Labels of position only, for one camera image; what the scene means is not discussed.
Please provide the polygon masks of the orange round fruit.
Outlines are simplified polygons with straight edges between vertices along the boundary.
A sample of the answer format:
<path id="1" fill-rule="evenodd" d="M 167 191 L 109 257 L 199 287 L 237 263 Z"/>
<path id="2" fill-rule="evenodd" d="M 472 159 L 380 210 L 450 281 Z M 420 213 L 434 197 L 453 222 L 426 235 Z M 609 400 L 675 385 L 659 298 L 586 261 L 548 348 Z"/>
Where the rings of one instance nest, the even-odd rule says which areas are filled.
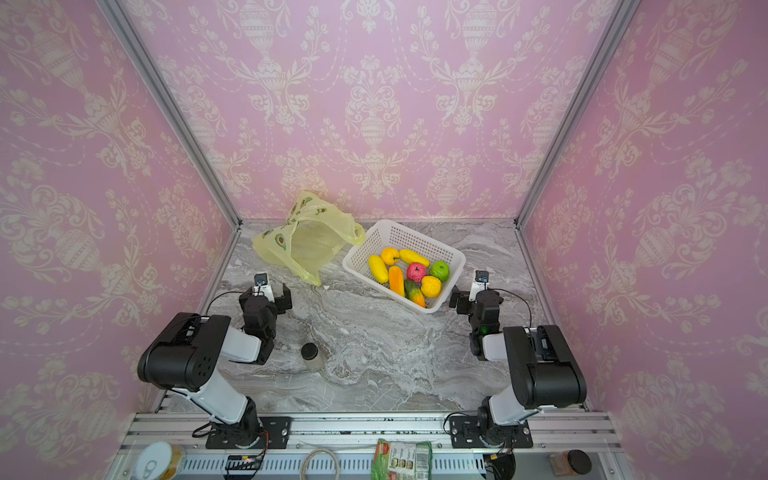
<path id="1" fill-rule="evenodd" d="M 425 276 L 421 280 L 420 290 L 426 298 L 437 298 L 442 292 L 442 282 L 437 277 Z"/>

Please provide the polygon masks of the green apple fruit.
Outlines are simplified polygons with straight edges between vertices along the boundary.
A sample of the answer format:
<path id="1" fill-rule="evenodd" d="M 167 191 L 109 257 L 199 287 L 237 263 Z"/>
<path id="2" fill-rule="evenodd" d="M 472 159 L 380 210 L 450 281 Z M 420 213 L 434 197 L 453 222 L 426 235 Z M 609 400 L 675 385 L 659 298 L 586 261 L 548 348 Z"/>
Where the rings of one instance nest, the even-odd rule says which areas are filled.
<path id="1" fill-rule="evenodd" d="M 446 283 L 451 276 L 450 265 L 444 261 L 437 261 L 431 265 L 429 275 L 442 283 Z"/>

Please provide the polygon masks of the green orange mango fruit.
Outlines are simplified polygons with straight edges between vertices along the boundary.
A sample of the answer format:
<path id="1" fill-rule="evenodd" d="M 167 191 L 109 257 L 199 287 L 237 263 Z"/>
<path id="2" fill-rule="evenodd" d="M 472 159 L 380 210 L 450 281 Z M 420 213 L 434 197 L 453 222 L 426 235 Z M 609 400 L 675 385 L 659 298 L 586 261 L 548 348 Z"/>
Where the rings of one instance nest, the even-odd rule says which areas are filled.
<path id="1" fill-rule="evenodd" d="M 404 282 L 404 290 L 406 298 L 412 303 L 426 307 L 426 300 L 423 292 L 421 291 L 421 285 L 413 280 L 406 279 Z"/>

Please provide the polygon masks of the pink red round fruit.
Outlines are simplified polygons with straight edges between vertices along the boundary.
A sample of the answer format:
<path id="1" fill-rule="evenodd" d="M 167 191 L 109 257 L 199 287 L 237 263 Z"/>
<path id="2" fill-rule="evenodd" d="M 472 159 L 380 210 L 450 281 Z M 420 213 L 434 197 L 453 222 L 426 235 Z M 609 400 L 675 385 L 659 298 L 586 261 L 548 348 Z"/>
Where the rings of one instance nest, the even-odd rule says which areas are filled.
<path id="1" fill-rule="evenodd" d="M 411 263 L 406 271 L 406 279 L 417 285 L 420 285 L 428 275 L 429 269 L 419 262 Z"/>

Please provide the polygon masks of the yellow banana fruit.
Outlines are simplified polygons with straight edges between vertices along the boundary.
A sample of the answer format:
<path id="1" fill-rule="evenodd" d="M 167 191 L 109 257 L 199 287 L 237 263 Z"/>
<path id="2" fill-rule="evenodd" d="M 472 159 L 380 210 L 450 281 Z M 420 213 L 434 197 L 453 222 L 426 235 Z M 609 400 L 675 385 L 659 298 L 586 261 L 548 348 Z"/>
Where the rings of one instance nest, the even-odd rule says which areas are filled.
<path id="1" fill-rule="evenodd" d="M 399 251 L 399 257 L 403 262 L 405 262 L 408 265 L 411 265 L 413 263 L 418 263 L 423 265 L 424 267 L 430 266 L 430 261 L 426 257 L 422 256 L 421 254 L 413 250 L 401 249 Z"/>

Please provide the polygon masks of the orange papaya fruit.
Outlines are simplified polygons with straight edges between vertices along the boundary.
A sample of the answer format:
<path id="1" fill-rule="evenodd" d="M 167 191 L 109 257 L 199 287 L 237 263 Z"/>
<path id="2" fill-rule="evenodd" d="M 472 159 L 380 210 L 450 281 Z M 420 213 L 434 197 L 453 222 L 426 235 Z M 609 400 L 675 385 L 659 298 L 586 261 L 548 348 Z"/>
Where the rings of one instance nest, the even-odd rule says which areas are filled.
<path id="1" fill-rule="evenodd" d="M 405 296 L 405 276 L 401 268 L 397 265 L 393 265 L 389 268 L 389 289 L 399 295 Z"/>

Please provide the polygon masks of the yellow plastic bag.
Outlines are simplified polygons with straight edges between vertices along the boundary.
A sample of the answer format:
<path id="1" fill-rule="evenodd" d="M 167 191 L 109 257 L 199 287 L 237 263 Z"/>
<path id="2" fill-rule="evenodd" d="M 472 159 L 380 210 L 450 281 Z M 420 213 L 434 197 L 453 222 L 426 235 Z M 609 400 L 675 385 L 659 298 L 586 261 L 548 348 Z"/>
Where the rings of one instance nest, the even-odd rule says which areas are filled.
<path id="1" fill-rule="evenodd" d="M 264 262 L 319 286 L 319 270 L 346 246 L 365 240 L 366 230 L 351 214 L 313 192 L 301 191 L 285 222 L 256 235 L 252 246 Z"/>

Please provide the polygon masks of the yellow lemon fruit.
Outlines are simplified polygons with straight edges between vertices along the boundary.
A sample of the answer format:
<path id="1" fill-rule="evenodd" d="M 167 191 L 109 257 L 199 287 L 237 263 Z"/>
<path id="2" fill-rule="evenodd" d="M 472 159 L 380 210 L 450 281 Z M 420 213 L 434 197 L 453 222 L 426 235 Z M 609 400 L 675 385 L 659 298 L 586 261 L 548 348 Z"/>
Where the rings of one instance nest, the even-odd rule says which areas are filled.
<path id="1" fill-rule="evenodd" d="M 373 278 L 379 284 L 386 284 L 389 282 L 388 266 L 380 256 L 371 255 L 368 258 L 368 265 Z"/>

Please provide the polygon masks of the small yellow round fruit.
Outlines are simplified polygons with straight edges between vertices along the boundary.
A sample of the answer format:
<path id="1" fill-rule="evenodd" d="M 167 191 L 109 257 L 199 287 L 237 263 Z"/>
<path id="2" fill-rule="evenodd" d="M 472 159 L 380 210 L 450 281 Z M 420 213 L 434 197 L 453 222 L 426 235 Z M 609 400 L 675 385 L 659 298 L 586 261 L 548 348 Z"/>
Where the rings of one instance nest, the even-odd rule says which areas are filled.
<path id="1" fill-rule="evenodd" d="M 387 247 L 381 252 L 381 258 L 387 266 L 394 266 L 400 259 L 400 252 L 393 247 Z"/>

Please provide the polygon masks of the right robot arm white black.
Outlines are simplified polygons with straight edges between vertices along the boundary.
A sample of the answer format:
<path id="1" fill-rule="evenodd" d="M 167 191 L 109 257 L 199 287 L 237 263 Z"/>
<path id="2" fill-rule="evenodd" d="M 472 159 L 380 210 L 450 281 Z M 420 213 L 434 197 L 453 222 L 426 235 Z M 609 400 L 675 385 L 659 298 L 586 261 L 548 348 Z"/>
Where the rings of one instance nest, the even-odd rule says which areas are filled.
<path id="1" fill-rule="evenodd" d="M 500 324 L 503 298 L 475 283 L 470 291 L 454 288 L 449 306 L 470 324 L 470 351 L 480 361 L 503 362 L 508 385 L 486 397 L 474 415 L 451 423 L 452 445 L 473 448 L 530 448 L 528 420 L 540 413 L 581 404 L 587 382 L 561 329 L 556 325 Z"/>

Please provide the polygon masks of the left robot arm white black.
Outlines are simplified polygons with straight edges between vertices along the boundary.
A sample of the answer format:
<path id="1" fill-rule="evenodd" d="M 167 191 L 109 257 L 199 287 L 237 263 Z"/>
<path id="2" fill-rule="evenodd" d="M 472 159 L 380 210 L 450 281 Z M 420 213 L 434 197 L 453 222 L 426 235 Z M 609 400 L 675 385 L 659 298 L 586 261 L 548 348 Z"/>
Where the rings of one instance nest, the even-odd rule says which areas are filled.
<path id="1" fill-rule="evenodd" d="M 181 396 L 208 414 L 192 436 L 208 449 L 285 449 L 292 419 L 261 417 L 256 402 L 235 389 L 217 369 L 220 358 L 244 365 L 264 365 L 277 333 L 277 318 L 291 310 L 287 285 L 274 295 L 264 274 L 238 298 L 244 325 L 226 315 L 180 312 L 144 351 L 137 366 L 140 381 Z"/>

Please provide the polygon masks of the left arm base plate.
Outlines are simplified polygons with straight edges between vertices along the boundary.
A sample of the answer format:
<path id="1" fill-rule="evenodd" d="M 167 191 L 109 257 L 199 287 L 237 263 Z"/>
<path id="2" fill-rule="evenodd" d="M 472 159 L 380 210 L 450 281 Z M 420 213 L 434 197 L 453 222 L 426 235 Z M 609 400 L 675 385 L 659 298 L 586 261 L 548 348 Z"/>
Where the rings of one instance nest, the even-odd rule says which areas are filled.
<path id="1" fill-rule="evenodd" d="M 238 424 L 211 422 L 205 447 L 211 450 L 285 449 L 291 423 L 292 418 L 288 416 L 260 417 L 252 425 L 245 420 Z"/>

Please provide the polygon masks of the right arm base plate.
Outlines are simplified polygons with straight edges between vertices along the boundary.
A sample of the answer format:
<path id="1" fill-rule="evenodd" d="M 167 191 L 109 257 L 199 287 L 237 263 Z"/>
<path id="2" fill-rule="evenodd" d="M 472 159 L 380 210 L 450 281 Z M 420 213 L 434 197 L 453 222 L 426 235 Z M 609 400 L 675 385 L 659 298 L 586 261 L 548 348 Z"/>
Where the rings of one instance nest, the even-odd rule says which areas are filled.
<path id="1" fill-rule="evenodd" d="M 447 432 L 453 448 L 530 449 L 534 446 L 528 422 L 498 426 L 483 424 L 477 416 L 457 415 L 447 418 Z"/>

